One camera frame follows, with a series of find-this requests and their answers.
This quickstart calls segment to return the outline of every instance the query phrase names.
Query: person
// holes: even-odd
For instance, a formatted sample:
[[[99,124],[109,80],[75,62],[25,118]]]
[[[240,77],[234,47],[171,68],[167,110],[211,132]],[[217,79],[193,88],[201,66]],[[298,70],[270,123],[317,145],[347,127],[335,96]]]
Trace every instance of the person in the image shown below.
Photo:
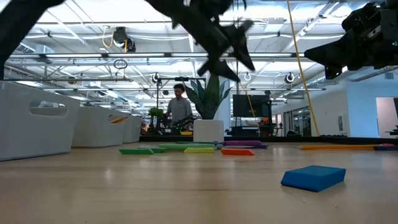
[[[182,93],[184,92],[185,87],[183,84],[176,84],[174,86],[175,98],[170,100],[166,112],[167,117],[170,116],[170,113],[172,114],[172,124],[192,114],[191,103],[182,97]]]

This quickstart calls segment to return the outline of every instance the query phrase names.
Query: yellow cable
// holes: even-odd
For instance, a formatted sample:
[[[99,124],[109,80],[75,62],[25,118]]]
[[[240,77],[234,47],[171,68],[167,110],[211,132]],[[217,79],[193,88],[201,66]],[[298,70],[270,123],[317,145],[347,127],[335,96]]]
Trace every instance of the yellow cable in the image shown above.
[[[104,40],[105,31],[106,31],[106,27],[104,28],[104,33],[103,33],[103,35],[102,35],[102,43],[103,43],[103,45],[104,45],[106,48],[111,48],[112,45],[113,45],[113,33],[114,33],[114,32],[112,32],[111,45],[106,45],[105,40]]]
[[[241,87],[242,87],[243,91],[246,93],[246,96],[248,97],[249,104],[250,104],[250,109],[251,109],[251,112],[253,113],[253,118],[256,119],[256,115],[254,114],[253,106],[251,104],[251,100],[250,100],[250,96],[248,94],[248,91],[245,90],[245,88],[243,88],[241,82],[239,82],[239,84],[241,84]],[[261,135],[260,135],[260,126],[259,126],[259,123],[257,122],[257,119],[256,119],[256,124],[257,124],[257,129],[259,130],[259,137],[261,137]]]
[[[315,125],[315,129],[317,130],[317,134],[318,134],[318,136],[319,136],[320,133],[319,133],[319,129],[318,129],[317,118],[315,117],[315,113],[313,112],[312,102],[311,102],[311,98],[310,98],[310,93],[308,92],[307,82],[305,81],[304,73],[303,73],[303,68],[301,67],[301,60],[300,60],[300,56],[299,56],[299,49],[297,48],[297,41],[296,41],[296,36],[295,36],[295,33],[296,33],[296,32],[294,31],[294,26],[293,26],[292,11],[290,10],[290,2],[289,2],[289,0],[286,0],[286,2],[287,2],[287,10],[289,11],[290,26],[291,26],[291,28],[292,28],[292,33],[293,33],[294,48],[296,49],[296,57],[297,57],[298,67],[300,68],[301,79],[303,80],[303,85],[304,85],[304,88],[305,88],[305,93],[307,94],[308,104],[309,104],[309,106],[310,106],[311,115],[312,115],[312,118],[313,118],[313,123],[314,123],[314,125]]]

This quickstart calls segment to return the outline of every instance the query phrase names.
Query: green plant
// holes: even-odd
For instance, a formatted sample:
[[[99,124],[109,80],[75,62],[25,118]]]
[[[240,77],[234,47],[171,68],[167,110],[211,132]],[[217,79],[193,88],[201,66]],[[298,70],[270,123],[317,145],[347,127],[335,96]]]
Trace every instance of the green plant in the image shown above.
[[[158,108],[151,108],[149,110],[149,116],[161,118],[163,117],[163,110]]]
[[[189,100],[195,104],[202,119],[213,119],[221,102],[229,95],[231,88],[224,92],[225,81],[220,86],[217,75],[210,75],[206,89],[200,81],[191,81],[191,86],[185,87]]]

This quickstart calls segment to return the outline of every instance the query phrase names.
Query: purple foam block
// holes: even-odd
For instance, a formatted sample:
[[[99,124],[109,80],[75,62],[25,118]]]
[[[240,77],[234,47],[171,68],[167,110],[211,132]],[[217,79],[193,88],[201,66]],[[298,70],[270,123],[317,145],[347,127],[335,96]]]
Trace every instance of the purple foam block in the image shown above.
[[[224,142],[224,146],[260,146],[260,145],[262,145],[262,142],[255,140]]]

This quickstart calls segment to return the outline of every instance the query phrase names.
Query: floor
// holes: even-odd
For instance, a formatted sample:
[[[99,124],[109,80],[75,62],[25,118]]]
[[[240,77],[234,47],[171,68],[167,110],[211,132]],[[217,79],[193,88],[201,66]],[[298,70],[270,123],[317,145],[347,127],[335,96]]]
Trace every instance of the floor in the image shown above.
[[[397,223],[397,152],[295,146],[271,144],[253,157],[74,149],[1,162],[0,222]],[[280,185],[286,170],[313,164],[347,168],[345,182],[320,193]]]

